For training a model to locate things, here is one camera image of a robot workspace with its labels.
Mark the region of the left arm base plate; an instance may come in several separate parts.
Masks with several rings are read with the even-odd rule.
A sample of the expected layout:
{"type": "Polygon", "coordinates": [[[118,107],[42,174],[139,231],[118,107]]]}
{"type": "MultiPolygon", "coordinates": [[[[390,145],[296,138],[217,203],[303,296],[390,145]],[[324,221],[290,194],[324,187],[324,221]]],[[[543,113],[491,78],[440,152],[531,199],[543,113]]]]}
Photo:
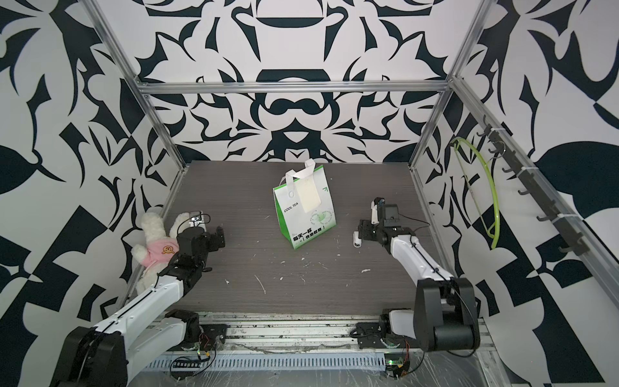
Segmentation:
{"type": "Polygon", "coordinates": [[[170,351],[207,352],[211,349],[219,349],[226,343],[228,327],[227,324],[203,324],[195,341],[180,343],[170,348],[170,351]]]}

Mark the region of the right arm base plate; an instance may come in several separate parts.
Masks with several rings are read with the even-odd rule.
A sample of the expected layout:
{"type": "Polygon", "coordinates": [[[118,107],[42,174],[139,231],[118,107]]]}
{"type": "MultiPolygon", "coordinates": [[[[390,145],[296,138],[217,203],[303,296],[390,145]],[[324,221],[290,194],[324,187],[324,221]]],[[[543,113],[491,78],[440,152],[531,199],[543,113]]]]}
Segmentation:
{"type": "Polygon", "coordinates": [[[377,322],[358,322],[349,332],[349,337],[356,341],[360,349],[420,348],[416,339],[395,335],[389,326],[377,322]]]}

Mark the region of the small white stapler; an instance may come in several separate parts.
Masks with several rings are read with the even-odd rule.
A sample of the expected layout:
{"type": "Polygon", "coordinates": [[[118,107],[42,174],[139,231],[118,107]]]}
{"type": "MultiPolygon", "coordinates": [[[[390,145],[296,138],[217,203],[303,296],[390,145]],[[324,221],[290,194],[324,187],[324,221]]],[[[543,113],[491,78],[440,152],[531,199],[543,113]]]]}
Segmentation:
{"type": "Polygon", "coordinates": [[[355,248],[360,248],[362,246],[362,240],[358,231],[353,232],[353,246],[355,248]]]}

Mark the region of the white green paper bag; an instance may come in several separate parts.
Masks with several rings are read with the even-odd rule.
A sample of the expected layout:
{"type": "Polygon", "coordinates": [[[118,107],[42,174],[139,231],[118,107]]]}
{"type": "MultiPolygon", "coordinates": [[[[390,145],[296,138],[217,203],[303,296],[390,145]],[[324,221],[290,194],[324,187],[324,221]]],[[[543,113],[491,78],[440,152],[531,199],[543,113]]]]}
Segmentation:
{"type": "Polygon", "coordinates": [[[272,189],[278,224],[293,249],[316,239],[336,226],[335,207],[324,167],[305,161],[290,169],[272,189]]]}

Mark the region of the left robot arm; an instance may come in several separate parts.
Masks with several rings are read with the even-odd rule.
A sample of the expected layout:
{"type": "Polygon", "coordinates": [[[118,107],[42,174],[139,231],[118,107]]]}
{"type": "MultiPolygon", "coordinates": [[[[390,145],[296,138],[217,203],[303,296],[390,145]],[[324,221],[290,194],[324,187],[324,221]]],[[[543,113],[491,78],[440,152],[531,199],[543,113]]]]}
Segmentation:
{"type": "Polygon", "coordinates": [[[207,258],[225,247],[225,234],[222,227],[189,227],[177,242],[178,252],[154,285],[111,317],[67,335],[52,386],[126,386],[170,348],[201,339],[197,313],[169,307],[211,270],[207,258]]]}

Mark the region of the cream paper receipt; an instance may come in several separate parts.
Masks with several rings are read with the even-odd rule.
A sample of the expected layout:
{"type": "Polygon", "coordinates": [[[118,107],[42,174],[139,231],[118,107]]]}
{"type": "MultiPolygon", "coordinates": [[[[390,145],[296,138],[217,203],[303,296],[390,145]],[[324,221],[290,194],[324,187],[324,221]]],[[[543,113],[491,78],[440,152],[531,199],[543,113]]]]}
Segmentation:
{"type": "Polygon", "coordinates": [[[298,179],[295,182],[298,198],[306,213],[310,213],[321,205],[322,201],[313,176],[298,179]]]}

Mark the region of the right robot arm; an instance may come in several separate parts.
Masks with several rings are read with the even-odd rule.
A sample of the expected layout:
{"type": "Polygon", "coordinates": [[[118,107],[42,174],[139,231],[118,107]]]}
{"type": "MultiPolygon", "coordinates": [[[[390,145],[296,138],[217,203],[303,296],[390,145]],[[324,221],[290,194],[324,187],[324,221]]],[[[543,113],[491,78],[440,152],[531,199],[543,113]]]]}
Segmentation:
{"type": "Polygon", "coordinates": [[[472,283],[455,277],[432,258],[416,232],[401,225],[397,205],[375,198],[371,211],[370,219],[359,221],[353,245],[379,243],[415,285],[414,308],[387,313],[389,333],[416,340],[424,352],[475,352],[480,328],[472,283]]]}

